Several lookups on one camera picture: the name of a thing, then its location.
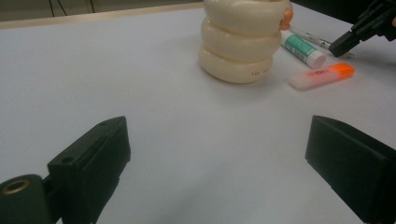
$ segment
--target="wall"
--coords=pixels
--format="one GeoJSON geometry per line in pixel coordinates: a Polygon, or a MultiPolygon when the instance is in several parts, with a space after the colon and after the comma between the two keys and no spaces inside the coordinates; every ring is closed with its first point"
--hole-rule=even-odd
{"type": "Polygon", "coordinates": [[[67,15],[156,7],[202,0],[0,0],[0,21],[29,20],[67,15]]]}

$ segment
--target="orange cap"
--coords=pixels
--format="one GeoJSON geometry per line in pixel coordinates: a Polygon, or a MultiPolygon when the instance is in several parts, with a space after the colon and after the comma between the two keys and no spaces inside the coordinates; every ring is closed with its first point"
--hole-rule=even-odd
{"type": "Polygon", "coordinates": [[[330,68],[334,69],[340,74],[338,76],[339,79],[352,77],[352,75],[355,73],[355,68],[347,63],[337,63],[330,66],[330,68]]]}
{"type": "Polygon", "coordinates": [[[279,24],[279,30],[289,30],[291,19],[293,19],[293,10],[286,8],[283,20],[279,24]]]}

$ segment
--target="highlighter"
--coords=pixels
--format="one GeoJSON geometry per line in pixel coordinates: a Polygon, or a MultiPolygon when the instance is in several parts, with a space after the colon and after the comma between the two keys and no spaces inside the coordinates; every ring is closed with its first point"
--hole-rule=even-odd
{"type": "Polygon", "coordinates": [[[289,84],[298,90],[324,85],[347,77],[352,77],[355,68],[347,63],[337,63],[329,67],[318,68],[295,75],[289,84]]]}

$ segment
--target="black cable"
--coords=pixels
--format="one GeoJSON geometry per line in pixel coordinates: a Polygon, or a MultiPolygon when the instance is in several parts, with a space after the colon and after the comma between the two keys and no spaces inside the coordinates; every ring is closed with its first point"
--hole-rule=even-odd
{"type": "Polygon", "coordinates": [[[61,7],[62,11],[64,12],[64,15],[67,16],[66,11],[64,11],[64,6],[62,6],[61,0],[58,0],[59,6],[61,7]]]}
{"type": "Polygon", "coordinates": [[[52,7],[51,0],[49,0],[49,6],[50,6],[50,12],[52,12],[52,17],[55,17],[55,14],[53,14],[53,7],[52,7]]]}
{"type": "Polygon", "coordinates": [[[90,2],[91,2],[91,8],[92,8],[92,12],[93,12],[93,13],[95,13],[95,8],[94,8],[94,6],[93,6],[93,1],[92,1],[92,0],[90,0],[90,2]]]}

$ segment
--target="white tabletop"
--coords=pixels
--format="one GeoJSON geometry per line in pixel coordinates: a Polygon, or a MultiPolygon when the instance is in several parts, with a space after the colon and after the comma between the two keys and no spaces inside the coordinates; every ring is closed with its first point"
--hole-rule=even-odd
{"type": "MultiPolygon", "coordinates": [[[[351,25],[294,5],[293,25],[334,41],[351,25]]],[[[362,223],[304,158],[313,115],[396,148],[396,44],[374,37],[353,78],[297,91],[309,68],[280,49],[264,81],[198,64],[201,8],[0,30],[0,182],[125,116],[132,162],[98,223],[362,223]]],[[[327,64],[340,62],[330,58],[327,64]]]]}

